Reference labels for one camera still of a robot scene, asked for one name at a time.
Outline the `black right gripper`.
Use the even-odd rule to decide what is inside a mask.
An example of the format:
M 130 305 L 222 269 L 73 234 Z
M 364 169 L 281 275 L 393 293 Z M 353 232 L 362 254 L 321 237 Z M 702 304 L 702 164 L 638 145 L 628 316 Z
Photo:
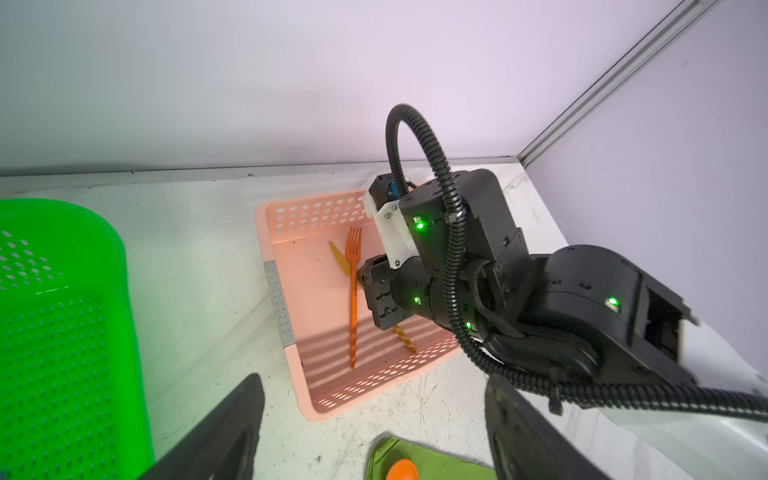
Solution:
M 373 322 L 382 331 L 418 316 L 433 321 L 431 291 L 434 278 L 420 257 L 390 266 L 386 254 L 369 258 L 357 270 Z

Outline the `orange plastic fork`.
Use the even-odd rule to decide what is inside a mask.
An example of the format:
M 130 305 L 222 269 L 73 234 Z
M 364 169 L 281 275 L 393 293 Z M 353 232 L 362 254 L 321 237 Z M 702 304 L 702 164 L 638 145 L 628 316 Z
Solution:
M 345 257 L 349 260 L 352 268 L 350 276 L 350 297 L 349 297 L 349 322 L 350 322 L 350 368 L 354 369 L 356 365 L 357 354 L 357 327 L 358 327 L 358 300 L 357 300 L 357 265 L 361 257 L 362 229 L 360 227 L 351 227 L 346 241 Z

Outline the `orange plastic spoon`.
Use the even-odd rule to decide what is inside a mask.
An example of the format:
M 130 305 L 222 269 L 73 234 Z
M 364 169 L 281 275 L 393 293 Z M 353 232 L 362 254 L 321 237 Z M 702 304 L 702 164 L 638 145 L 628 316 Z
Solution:
M 396 461 L 388 470 L 386 480 L 418 480 L 419 472 L 416 465 L 408 459 Z

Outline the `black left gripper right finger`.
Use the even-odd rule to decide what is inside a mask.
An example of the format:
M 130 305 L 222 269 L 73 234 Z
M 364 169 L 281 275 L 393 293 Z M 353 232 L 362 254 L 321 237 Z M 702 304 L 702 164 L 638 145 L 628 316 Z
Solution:
M 494 470 L 499 479 L 605 479 L 511 383 L 489 377 L 485 419 Z

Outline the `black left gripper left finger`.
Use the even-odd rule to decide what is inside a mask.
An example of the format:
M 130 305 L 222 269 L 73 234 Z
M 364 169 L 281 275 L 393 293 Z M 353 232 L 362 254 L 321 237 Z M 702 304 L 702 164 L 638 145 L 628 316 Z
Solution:
M 258 374 L 248 375 L 144 479 L 251 479 L 265 394 Z

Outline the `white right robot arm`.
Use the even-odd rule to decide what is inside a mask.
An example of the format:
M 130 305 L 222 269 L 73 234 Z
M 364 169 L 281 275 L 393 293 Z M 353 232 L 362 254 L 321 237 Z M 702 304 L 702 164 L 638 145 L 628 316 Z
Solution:
M 358 270 L 375 325 L 420 316 L 482 369 L 564 403 L 765 421 L 764 399 L 703 388 L 680 363 L 683 300 L 621 255 L 597 246 L 533 255 L 495 175 L 460 171 L 448 188 L 391 174 L 365 194 L 384 253 Z

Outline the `green paper napkin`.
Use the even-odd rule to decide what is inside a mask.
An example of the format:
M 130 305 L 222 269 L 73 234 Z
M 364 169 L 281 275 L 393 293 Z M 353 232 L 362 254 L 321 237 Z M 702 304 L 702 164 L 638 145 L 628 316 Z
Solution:
M 422 447 L 415 443 L 388 437 L 381 440 L 369 455 L 365 479 L 386 479 L 392 468 L 402 461 L 413 464 L 413 479 L 495 479 L 490 467 Z

